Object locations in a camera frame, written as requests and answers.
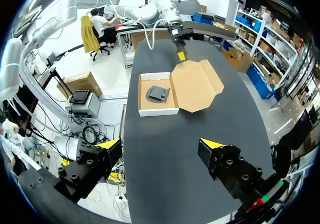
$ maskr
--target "blue storage box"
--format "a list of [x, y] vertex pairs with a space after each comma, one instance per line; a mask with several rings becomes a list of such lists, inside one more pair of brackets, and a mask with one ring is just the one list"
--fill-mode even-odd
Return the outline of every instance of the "blue storage box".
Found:
[[253, 30], [256, 32], [259, 32], [260, 27], [261, 27], [261, 22], [257, 20], [254, 24], [255, 25], [253, 26]]
[[235, 19], [236, 19], [236, 21], [239, 21], [240, 23], [243, 23], [243, 24], [251, 27], [251, 23], [249, 22], [249, 20], [247, 20], [247, 19], [245, 19], [243, 17], [240, 17], [240, 16], [236, 17]]
[[200, 23], [212, 24], [212, 22], [214, 21], [214, 18], [212, 17], [212, 15], [209, 15], [203, 12], [195, 12], [193, 17], [194, 17], [193, 18], [194, 21], [200, 22]]
[[262, 99], [270, 99], [272, 96], [275, 95], [275, 90], [270, 85], [268, 86], [271, 89], [271, 91], [268, 89], [267, 84], [259, 75], [259, 71], [253, 65], [250, 66], [246, 74], [254, 84], [256, 90], [258, 91]]

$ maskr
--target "yellow jacket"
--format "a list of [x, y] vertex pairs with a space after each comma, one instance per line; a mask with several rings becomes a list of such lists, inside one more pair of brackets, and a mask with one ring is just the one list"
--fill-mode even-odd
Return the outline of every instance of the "yellow jacket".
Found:
[[84, 15], [81, 17], [81, 37], [83, 40], [84, 51], [86, 53], [90, 51], [98, 52], [100, 44], [97, 37], [93, 33], [93, 23], [89, 16]]

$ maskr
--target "red part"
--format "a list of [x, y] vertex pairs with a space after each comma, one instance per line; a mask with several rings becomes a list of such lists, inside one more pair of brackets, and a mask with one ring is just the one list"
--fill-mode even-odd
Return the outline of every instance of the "red part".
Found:
[[262, 199], [262, 198], [257, 198], [255, 200], [255, 202], [252, 204], [251, 207], [249, 207], [248, 211], [247, 212], [250, 212], [252, 211], [253, 209], [257, 208], [257, 207], [260, 207], [262, 206], [263, 204], [265, 204], [266, 202]]
[[122, 27], [122, 26], [123, 26], [123, 24], [121, 24], [121, 23], [120, 23], [120, 24], [117, 24], [116, 27], [115, 27], [115, 30], [117, 31], [118, 28], [119, 28], [119, 27]]

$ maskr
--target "dark gray table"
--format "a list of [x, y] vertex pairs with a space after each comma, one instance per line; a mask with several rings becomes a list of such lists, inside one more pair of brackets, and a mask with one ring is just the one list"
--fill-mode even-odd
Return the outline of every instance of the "dark gray table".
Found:
[[208, 59], [224, 84], [211, 107], [200, 112], [140, 117], [140, 73], [171, 72], [179, 63], [175, 45], [140, 42], [134, 56], [124, 127], [126, 190], [133, 224], [206, 224], [237, 210], [221, 182], [214, 182], [197, 155], [199, 138], [233, 144], [263, 177], [272, 171], [267, 133], [248, 89], [218, 50], [187, 41], [188, 57]]

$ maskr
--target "person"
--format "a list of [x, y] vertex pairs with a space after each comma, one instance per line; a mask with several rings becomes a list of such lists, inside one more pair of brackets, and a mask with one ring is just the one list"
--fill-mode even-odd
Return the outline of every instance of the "person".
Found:
[[117, 40], [116, 38], [116, 28], [109, 28], [105, 32], [102, 30], [105, 29], [107, 26], [111, 26], [114, 21], [116, 21], [118, 18], [114, 17], [112, 20], [107, 21], [104, 17], [99, 16], [99, 9], [94, 8], [91, 10], [92, 15], [92, 22], [94, 24], [94, 28], [98, 32], [99, 38], [101, 40], [106, 40], [107, 46], [114, 46], [115, 42]]

